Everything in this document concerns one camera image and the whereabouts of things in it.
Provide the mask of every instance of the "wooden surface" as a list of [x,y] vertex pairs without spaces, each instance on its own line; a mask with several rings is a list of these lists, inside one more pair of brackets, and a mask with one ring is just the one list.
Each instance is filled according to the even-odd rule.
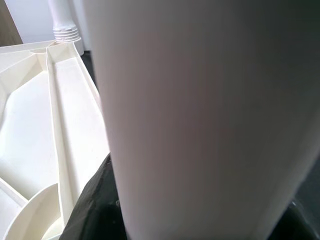
[[5,0],[0,0],[0,47],[22,44]]

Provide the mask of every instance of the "white wall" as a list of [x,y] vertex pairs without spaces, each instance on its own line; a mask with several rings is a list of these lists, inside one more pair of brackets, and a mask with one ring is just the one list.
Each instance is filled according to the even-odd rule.
[[[5,0],[5,3],[24,44],[55,39],[47,0]],[[90,50],[82,0],[69,0],[69,3],[84,49]]]

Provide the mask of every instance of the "white plastic tray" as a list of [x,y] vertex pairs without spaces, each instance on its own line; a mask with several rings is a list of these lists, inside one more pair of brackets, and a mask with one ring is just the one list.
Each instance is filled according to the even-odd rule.
[[[0,47],[0,203],[9,206],[0,215],[0,239],[24,203],[26,209],[56,183],[61,218],[34,239],[58,238],[57,226],[65,226],[108,153],[100,97],[73,43]],[[18,204],[2,186],[20,196]],[[30,216],[39,213],[30,209],[8,233],[34,224]]]

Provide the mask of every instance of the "white pipe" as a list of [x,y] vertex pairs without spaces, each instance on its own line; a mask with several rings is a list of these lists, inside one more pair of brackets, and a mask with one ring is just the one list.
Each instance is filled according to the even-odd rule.
[[74,42],[80,55],[84,54],[82,39],[73,21],[67,0],[48,0],[52,19],[53,34],[57,43]]
[[84,4],[129,237],[265,240],[319,152],[318,12]]

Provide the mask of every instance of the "white cylinder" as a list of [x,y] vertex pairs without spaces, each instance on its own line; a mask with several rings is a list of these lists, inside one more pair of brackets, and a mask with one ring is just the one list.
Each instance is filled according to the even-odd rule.
[[53,19],[53,34],[58,43],[74,42],[79,54],[84,53],[82,39],[71,15],[67,0],[48,0]]
[[319,13],[282,1],[85,2],[132,240],[265,240],[320,146]]

